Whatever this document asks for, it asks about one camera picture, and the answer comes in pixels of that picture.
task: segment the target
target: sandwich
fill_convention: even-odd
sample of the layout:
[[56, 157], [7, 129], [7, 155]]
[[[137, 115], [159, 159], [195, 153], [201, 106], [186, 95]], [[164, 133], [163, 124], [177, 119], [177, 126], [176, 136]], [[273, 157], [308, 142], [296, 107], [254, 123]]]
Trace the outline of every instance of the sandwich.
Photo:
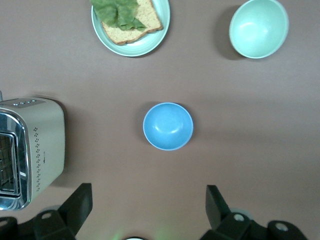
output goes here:
[[[115, 4], [101, 7], [103, 1]], [[91, 0], [91, 2], [106, 35], [117, 45], [133, 43], [148, 33], [163, 29], [152, 0]]]

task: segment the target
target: metal grille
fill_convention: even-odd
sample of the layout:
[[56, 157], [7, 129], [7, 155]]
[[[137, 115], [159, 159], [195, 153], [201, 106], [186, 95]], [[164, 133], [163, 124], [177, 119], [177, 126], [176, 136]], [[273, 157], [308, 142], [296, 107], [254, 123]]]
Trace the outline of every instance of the metal grille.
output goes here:
[[12, 143], [8, 136], [0, 135], [0, 191], [14, 192]]

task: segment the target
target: toaster slot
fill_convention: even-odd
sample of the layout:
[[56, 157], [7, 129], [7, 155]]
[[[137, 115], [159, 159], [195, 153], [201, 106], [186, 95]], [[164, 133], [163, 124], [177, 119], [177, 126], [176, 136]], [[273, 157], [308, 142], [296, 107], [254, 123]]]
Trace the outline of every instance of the toaster slot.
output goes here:
[[0, 133], [0, 194], [17, 195], [14, 136]]

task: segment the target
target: mint green bowl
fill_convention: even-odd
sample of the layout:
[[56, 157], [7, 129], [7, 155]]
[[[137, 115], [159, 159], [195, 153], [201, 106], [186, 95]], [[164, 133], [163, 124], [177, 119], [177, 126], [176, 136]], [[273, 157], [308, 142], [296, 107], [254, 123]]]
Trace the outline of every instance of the mint green bowl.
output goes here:
[[234, 13], [229, 37], [241, 55], [260, 59], [277, 51], [289, 30], [285, 8], [276, 0], [249, 0]]

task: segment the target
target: bowl rim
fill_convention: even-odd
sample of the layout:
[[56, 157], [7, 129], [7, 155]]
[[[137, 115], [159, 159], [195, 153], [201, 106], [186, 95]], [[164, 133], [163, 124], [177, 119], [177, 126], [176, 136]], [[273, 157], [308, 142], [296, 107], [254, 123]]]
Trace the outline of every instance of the bowl rim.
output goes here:
[[[180, 144], [179, 146], [177, 146], [177, 147], [174, 147], [174, 148], [162, 148], [162, 147], [156, 146], [155, 144], [153, 144], [153, 143], [149, 140], [149, 138], [148, 138], [148, 136], [147, 136], [147, 134], [146, 134], [146, 129], [145, 129], [145, 125], [146, 125], [146, 124], [145, 124], [145, 123], [146, 123], [146, 119], [147, 119], [148, 115], [149, 115], [155, 108], [157, 108], [157, 107], [159, 107], [159, 106], [161, 106], [161, 105], [174, 105], [174, 106], [177, 106], [177, 107], [181, 108], [182, 110], [184, 110], [184, 112], [187, 114], [188, 118], [190, 119], [190, 123], [191, 123], [190, 134], [189, 134], [189, 136], [186, 138], [186, 140], [185, 140], [182, 144]], [[151, 108], [148, 110], [148, 112], [145, 114], [144, 119], [143, 119], [142, 128], [143, 128], [143, 134], [144, 134], [145, 138], [147, 139], [147, 141], [148, 141], [152, 146], [154, 146], [154, 147], [157, 148], [157, 149], [163, 150], [163, 151], [174, 151], [174, 150], [178, 150], [178, 149], [182, 148], [183, 146], [185, 146], [185, 145], [190, 141], [190, 139], [191, 139], [191, 137], [192, 137], [192, 135], [193, 135], [193, 132], [194, 132], [194, 121], [193, 121], [190, 113], [189, 113], [183, 106], [181, 106], [180, 104], [177, 104], [177, 103], [174, 103], [174, 102], [161, 102], [161, 103], [158, 103], [158, 104], [154, 105], [153, 107], [151, 107]]]
[[[232, 31], [232, 28], [233, 28], [233, 25], [234, 25], [234, 22], [235, 22], [235, 18], [237, 17], [237, 15], [239, 14], [239, 12], [248, 4], [252, 3], [252, 2], [256, 2], [256, 1], [269, 1], [269, 2], [273, 2], [277, 5], [277, 7], [281, 10], [281, 12], [283, 13], [283, 16], [284, 16], [284, 19], [285, 19], [285, 30], [283, 32], [283, 36], [281, 38], [281, 41], [276, 45], [276, 47], [273, 48], [272, 51], [268, 52], [267, 54], [264, 54], [264, 55], [261, 55], [261, 56], [250, 56], [250, 55], [247, 55], [247, 54], [244, 54], [243, 52], [241, 52], [234, 44], [234, 37], [232, 37], [232, 34], [231, 34], [231, 31]], [[250, 58], [250, 59], [262, 59], [262, 58], [265, 58], [265, 57], [268, 57], [272, 54], [274, 54], [277, 50], [279, 50], [279, 48], [284, 44], [286, 38], [287, 38], [287, 35], [288, 35], [288, 32], [289, 32], [289, 16], [288, 16], [288, 13], [285, 9], [285, 7], [277, 0], [248, 0], [247, 2], [245, 2], [244, 4], [242, 4], [236, 11], [235, 13], [233, 14], [232, 16], [232, 19], [231, 19], [231, 22], [230, 22], [230, 25], [229, 25], [229, 39], [230, 39], [230, 42], [231, 42], [231, 45], [233, 46], [233, 48], [239, 53], [241, 54], [242, 56], [244, 57], [247, 57], [247, 58]]]

